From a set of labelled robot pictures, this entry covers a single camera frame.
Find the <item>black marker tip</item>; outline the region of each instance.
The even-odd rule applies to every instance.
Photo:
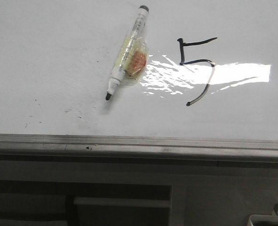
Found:
[[[106,94],[106,100],[109,100],[111,98],[111,94],[107,93]]]

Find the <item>whiteboard ledge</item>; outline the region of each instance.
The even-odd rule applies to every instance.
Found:
[[[0,134],[0,154],[278,162],[278,141]]]

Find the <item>whiteboard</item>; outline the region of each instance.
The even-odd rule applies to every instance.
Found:
[[[105,100],[140,5],[147,68]],[[181,66],[185,59],[216,63]],[[0,0],[0,133],[278,140],[277,0]]]

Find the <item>whiteboard marker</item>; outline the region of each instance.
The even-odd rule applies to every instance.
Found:
[[[139,14],[131,32],[124,39],[123,45],[118,54],[117,60],[111,72],[109,87],[106,92],[106,100],[109,100],[120,85],[125,74],[125,63],[134,46],[135,40],[139,37],[148,16],[148,7],[140,6]]]

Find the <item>handwritten number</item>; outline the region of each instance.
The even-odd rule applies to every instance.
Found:
[[[208,88],[210,86],[210,81],[211,81],[211,78],[213,77],[213,74],[214,74],[214,67],[215,67],[215,63],[211,60],[207,60],[207,59],[200,59],[200,60],[193,60],[193,61],[188,61],[188,62],[184,62],[185,61],[185,56],[184,56],[184,46],[196,46],[196,45],[202,45],[202,44],[206,44],[210,41],[213,41],[217,38],[212,38],[212,39],[207,39],[205,41],[200,41],[200,42],[192,42],[192,43],[185,43],[183,42],[183,39],[182,38],[179,38],[177,41],[179,42],[180,44],[180,53],[181,53],[181,62],[180,62],[180,65],[191,65],[191,64],[196,64],[196,63],[200,63],[200,62],[208,62],[211,67],[212,67],[212,72],[211,72],[211,75],[209,77],[209,80],[203,90],[203,92],[194,100],[192,101],[188,101],[186,103],[186,106],[190,106],[190,105],[193,105],[195,102],[197,102],[198,100],[200,100],[205,94],[206,92],[208,91]]]

